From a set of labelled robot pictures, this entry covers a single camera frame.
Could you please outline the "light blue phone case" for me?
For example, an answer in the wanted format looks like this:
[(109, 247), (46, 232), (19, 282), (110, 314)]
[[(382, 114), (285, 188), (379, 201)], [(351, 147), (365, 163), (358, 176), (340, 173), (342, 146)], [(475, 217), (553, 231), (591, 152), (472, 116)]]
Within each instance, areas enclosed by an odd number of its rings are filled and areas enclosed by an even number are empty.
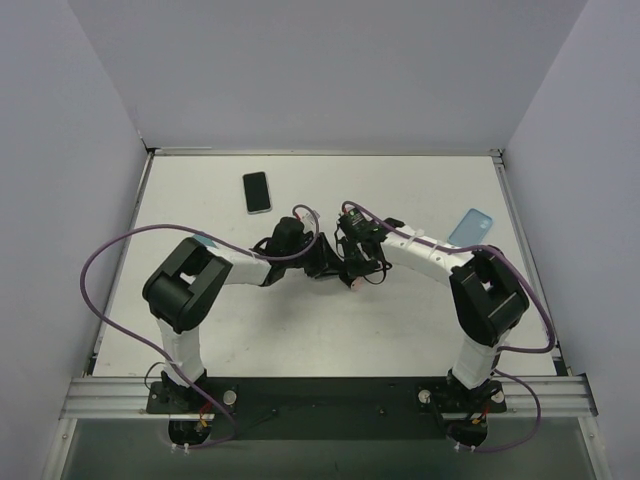
[(456, 247), (481, 244), (492, 226), (492, 217), (476, 208), (471, 208), (450, 233), (448, 243)]

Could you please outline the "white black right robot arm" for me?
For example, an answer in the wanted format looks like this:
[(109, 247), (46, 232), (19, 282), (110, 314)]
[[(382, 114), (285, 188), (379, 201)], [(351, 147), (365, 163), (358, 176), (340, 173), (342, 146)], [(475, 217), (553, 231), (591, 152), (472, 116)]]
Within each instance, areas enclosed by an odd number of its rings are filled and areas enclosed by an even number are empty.
[(347, 272), (365, 277), (406, 267), (450, 288), (458, 323), (464, 332), (451, 377), (475, 392), (498, 363), (499, 349), (529, 308), (517, 277), (493, 254), (465, 251), (438, 242), (406, 225), (366, 218), (351, 208), (337, 221)]

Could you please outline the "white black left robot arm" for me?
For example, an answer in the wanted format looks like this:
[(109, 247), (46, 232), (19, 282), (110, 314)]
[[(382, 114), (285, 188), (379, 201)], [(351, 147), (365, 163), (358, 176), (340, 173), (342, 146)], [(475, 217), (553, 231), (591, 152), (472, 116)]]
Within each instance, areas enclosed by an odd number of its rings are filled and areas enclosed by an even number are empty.
[(179, 409), (193, 411), (204, 402), (206, 369), (199, 326), (222, 288), (268, 287), (289, 269), (301, 269), (312, 279), (347, 278), (344, 262), (310, 220), (283, 217), (271, 236), (259, 241), (248, 255), (186, 238), (147, 280), (142, 296), (169, 355), (162, 384)]

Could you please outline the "teal smartphone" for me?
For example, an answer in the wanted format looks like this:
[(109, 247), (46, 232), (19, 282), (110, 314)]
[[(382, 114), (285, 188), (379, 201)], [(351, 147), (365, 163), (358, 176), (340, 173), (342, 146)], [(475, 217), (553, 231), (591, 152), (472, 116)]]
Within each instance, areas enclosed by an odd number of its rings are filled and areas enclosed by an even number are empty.
[(199, 243), (201, 243), (202, 245), (206, 246), (207, 248), (216, 248), (217, 245), (216, 243), (211, 240), (208, 237), (204, 237), (201, 235), (193, 235), (192, 236), (193, 239), (197, 240)]

